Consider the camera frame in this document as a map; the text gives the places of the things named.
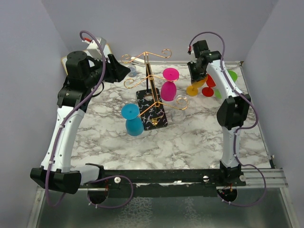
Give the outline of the orange wine glass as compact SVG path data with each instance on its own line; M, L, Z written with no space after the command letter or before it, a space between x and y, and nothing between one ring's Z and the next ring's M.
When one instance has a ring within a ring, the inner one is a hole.
M208 76L206 76L204 79L191 83L190 86L187 87L186 93L189 96L197 96L199 92L199 88L201 88L207 81Z

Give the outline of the red wine glass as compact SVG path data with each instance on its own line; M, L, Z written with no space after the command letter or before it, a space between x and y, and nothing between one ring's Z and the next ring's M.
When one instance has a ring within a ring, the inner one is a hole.
M206 85L207 85L207 87L204 87L202 89L202 94L205 97L212 97L214 95L213 88L216 86L216 84L215 84L213 78L209 74L207 74Z

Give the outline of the green wine glass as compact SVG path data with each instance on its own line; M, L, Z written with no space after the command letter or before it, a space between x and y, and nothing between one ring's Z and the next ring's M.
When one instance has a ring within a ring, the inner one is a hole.
M228 73L229 73L231 79L233 80L233 82L236 82L237 79L238 79L237 73L234 72L234 71L232 71L232 70L228 70ZM217 99L221 99L221 98L222 98L222 97L221 97L221 93L220 93L220 91L218 90L217 87L215 87L215 88L213 89L213 91L214 91L214 96L215 96Z

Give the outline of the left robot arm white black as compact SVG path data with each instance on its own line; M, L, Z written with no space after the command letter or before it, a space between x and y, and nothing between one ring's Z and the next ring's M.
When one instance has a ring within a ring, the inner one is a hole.
M30 178L46 190L75 194L87 182L98 188L104 184L102 165L87 163L71 169L71 153L76 133L93 96L92 91L105 82L121 82L130 69L113 54L97 59L84 51L66 57L66 79L57 95L57 121L46 156Z

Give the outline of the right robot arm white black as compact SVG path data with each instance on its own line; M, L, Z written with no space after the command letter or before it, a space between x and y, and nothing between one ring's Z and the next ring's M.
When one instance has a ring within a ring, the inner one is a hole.
M249 104L241 97L242 91L232 80L221 60L219 51L199 51L192 54L195 60L188 63L191 82L210 76L220 91L222 104L217 111L217 121L223 132L223 155L220 160L218 182L228 186L243 174L238 162L240 127L247 118Z

